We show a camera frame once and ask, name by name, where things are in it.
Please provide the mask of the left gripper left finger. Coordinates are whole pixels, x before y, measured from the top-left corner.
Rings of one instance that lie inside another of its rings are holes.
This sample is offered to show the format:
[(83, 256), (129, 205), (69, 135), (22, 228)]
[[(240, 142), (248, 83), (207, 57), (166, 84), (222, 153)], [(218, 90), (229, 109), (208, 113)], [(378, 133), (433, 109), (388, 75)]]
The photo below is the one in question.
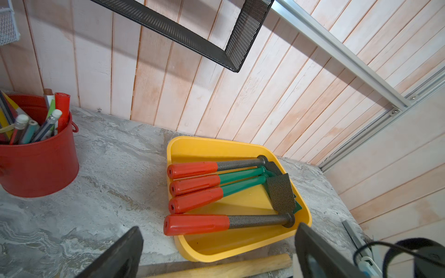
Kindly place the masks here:
[(140, 228), (132, 227), (77, 278), (135, 278), (144, 240)]

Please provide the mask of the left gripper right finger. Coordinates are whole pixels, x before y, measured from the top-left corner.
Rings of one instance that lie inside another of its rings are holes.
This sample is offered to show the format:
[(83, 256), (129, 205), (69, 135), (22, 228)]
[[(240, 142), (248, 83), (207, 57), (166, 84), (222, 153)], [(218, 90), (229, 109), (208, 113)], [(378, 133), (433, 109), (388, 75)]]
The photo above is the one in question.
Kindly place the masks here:
[(299, 223), (294, 244), (301, 276), (304, 278), (364, 278), (366, 276), (303, 222)]

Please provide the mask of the wooden handle pick hammer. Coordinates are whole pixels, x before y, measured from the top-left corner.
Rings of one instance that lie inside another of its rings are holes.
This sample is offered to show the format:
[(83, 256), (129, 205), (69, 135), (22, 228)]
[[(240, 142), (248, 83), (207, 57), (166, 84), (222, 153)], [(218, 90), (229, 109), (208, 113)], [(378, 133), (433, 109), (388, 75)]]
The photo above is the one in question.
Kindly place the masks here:
[(225, 263), (167, 262), (142, 265), (138, 278), (246, 278), (293, 266), (292, 256), (275, 256)]

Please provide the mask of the green hoe red grip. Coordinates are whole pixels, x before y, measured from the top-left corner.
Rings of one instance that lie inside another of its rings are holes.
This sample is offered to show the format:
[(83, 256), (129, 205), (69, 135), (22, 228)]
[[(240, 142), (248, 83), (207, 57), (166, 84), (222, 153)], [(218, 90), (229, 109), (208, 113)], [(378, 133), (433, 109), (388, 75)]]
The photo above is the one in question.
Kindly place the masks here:
[(250, 170), (241, 170), (225, 174), (212, 174), (208, 176), (174, 180), (169, 185), (169, 193), (173, 197), (185, 195), (208, 188), (213, 188), (224, 184), (242, 181), (248, 178), (257, 177), (262, 174), (265, 174), (267, 177), (277, 176), (277, 174), (267, 170), (264, 166), (260, 166)]
[(215, 186), (194, 193), (176, 196), (170, 199), (168, 209), (172, 214), (183, 214), (257, 185), (266, 187), (271, 205), (276, 212), (280, 214), (294, 214), (302, 209), (302, 206), (295, 200), (292, 183), (288, 174), (273, 177), (262, 174), (233, 184)]

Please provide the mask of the yellow plastic storage box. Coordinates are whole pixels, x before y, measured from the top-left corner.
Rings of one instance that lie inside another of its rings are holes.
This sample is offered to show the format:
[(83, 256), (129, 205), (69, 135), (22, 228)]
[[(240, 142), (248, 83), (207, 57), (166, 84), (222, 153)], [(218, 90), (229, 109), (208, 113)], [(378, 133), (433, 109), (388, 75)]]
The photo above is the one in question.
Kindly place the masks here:
[[(261, 145), (244, 142), (180, 136), (167, 146), (167, 164), (198, 161), (231, 161), (264, 155), (276, 163), (281, 172), (285, 169), (278, 158)], [(295, 213), (296, 223), (291, 228), (268, 226), (230, 229), (199, 235), (178, 235), (174, 241), (179, 253), (193, 262), (214, 262), (279, 242), (296, 234), (299, 223), (312, 225), (312, 214), (292, 179), (296, 202), (302, 207)], [(236, 193), (211, 205), (196, 209), (196, 214), (272, 215), (275, 211), (262, 185)]]

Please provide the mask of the grey speckled hoe red grip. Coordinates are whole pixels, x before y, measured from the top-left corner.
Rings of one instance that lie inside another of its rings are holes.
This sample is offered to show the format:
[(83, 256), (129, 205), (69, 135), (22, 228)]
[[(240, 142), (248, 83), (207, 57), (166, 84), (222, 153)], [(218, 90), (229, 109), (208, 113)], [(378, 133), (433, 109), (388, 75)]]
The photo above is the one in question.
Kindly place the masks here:
[(218, 171), (259, 166), (264, 166), (268, 171), (272, 172), (275, 175), (283, 174), (283, 172), (280, 170), (280, 168), (278, 168), (275, 162), (270, 162), (266, 156), (259, 155), (258, 157), (252, 159), (242, 159), (234, 161), (206, 161), (172, 164), (167, 168), (167, 175), (171, 179), (178, 179), (212, 174)]

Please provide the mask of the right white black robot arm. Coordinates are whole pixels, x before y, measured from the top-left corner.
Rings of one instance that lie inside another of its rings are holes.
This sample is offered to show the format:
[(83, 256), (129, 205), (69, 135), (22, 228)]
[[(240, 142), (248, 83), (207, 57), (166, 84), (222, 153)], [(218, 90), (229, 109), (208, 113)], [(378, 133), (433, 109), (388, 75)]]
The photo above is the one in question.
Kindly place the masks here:
[(413, 258), (412, 277), (443, 278), (445, 276), (445, 247), (438, 242), (423, 237), (408, 238), (396, 243), (368, 242), (355, 251), (353, 255), (354, 265), (359, 265), (358, 257), (364, 250), (374, 246), (388, 248), (380, 267), (383, 278), (390, 277), (390, 264), (402, 254), (410, 255)]

